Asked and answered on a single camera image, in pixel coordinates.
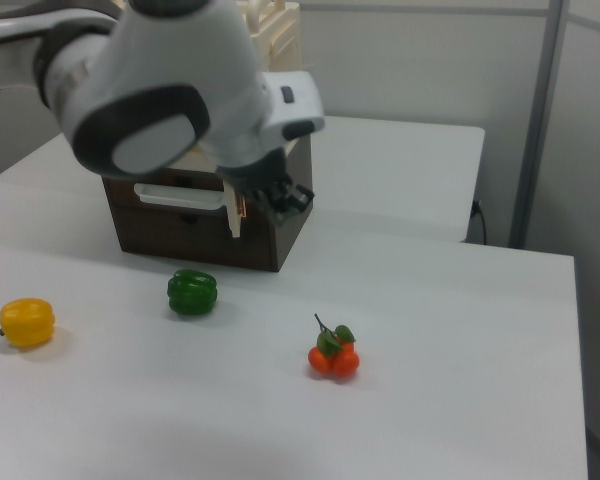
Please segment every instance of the yellow bell pepper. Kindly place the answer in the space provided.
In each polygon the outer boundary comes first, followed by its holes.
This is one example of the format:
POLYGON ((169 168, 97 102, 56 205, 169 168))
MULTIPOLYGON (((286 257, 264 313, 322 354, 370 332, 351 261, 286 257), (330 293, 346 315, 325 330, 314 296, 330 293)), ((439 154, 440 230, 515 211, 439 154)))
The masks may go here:
POLYGON ((21 298, 0 310, 0 335, 16 347, 29 347, 49 340, 55 322, 50 303, 39 298, 21 298))

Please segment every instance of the dark brown wooden box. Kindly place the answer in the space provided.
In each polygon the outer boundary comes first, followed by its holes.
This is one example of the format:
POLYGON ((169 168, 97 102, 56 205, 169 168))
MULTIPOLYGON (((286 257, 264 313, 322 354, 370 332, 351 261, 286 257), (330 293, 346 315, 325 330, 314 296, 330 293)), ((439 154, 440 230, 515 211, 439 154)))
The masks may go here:
MULTIPOLYGON (((312 188, 308 136, 288 154, 287 169, 295 183, 312 188)), ((134 192, 137 181, 103 182, 120 247, 130 253, 277 272, 311 212, 310 207, 276 227, 256 205, 247 203, 240 237, 233 238, 225 208, 206 211, 147 204, 134 192)), ((215 174, 189 170, 165 169, 142 183, 223 190, 215 174)))

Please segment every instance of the toy fruit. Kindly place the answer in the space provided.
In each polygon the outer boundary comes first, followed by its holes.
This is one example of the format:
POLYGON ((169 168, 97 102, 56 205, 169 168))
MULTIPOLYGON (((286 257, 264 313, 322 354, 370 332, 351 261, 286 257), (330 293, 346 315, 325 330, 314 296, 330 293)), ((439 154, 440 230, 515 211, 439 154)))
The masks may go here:
POLYGON ((336 355, 333 361, 333 373, 339 377, 348 377, 358 369, 360 357, 353 351, 344 351, 336 355))
POLYGON ((320 325, 320 334, 316 346, 309 350, 309 364, 323 375, 332 371, 338 377, 349 377, 360 365, 360 357, 354 352, 356 341, 349 327, 338 325, 335 330, 328 329, 318 315, 315 315, 320 325))
POLYGON ((309 364, 315 371, 327 374, 333 370, 333 357, 327 357, 318 347, 313 347, 309 350, 308 357, 309 364))
POLYGON ((218 298, 216 279, 196 270, 178 270, 167 287, 169 308, 182 315, 209 313, 218 298))
POLYGON ((51 338, 55 321, 49 302, 21 298, 0 310, 0 335, 6 336, 15 347, 30 347, 51 338))

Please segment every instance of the green pepper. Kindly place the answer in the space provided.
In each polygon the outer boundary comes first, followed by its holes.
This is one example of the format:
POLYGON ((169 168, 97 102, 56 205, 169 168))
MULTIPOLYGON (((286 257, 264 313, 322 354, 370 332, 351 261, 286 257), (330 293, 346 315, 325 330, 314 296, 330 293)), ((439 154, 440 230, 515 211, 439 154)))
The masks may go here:
POLYGON ((209 313, 218 298, 216 279, 196 270, 178 270, 167 288, 169 307, 182 315, 209 313))

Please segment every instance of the cable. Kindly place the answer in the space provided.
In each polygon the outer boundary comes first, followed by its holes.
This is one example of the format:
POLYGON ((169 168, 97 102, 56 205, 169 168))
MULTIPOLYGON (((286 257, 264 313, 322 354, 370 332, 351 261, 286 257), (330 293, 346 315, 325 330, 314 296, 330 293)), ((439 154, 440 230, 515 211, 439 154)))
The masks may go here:
POLYGON ((487 244, 487 221, 484 218, 484 213, 482 212, 482 208, 480 208, 480 200, 474 200, 471 204, 471 216, 470 219, 475 217, 476 215, 480 215, 480 220, 482 221, 482 238, 483 245, 487 244))

